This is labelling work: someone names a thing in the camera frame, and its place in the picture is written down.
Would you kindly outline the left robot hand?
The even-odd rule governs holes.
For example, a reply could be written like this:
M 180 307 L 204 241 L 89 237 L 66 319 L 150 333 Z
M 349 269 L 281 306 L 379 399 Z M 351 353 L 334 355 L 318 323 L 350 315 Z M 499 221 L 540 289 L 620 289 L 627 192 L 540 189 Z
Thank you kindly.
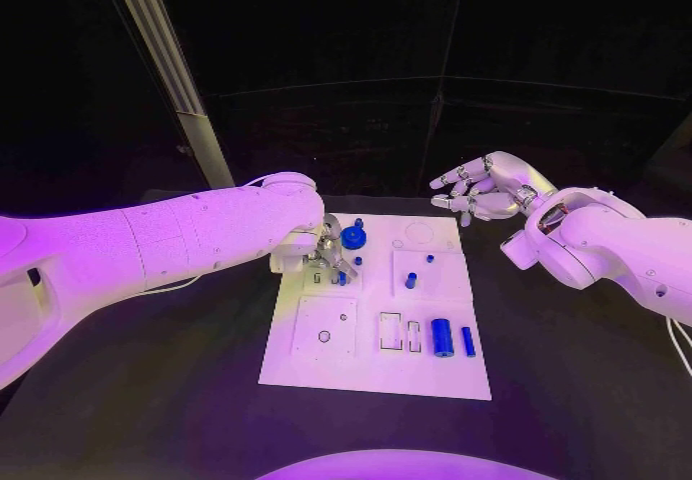
M 339 219 L 330 213 L 323 217 L 323 226 L 318 233 L 315 249 L 304 257 L 304 263 L 311 267 L 328 269 L 331 279 L 340 282 L 350 282 L 357 278 L 357 272 L 343 256 L 341 247 L 341 226 Z

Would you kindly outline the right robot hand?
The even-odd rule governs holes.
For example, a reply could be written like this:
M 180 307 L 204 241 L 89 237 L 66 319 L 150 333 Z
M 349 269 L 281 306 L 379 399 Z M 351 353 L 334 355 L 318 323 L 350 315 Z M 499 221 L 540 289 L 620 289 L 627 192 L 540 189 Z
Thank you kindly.
M 556 187 L 513 154 L 494 151 L 467 161 L 429 182 L 432 190 L 447 193 L 431 197 L 431 204 L 461 214 L 461 225 L 473 218 L 490 221 L 529 216 L 542 206 Z

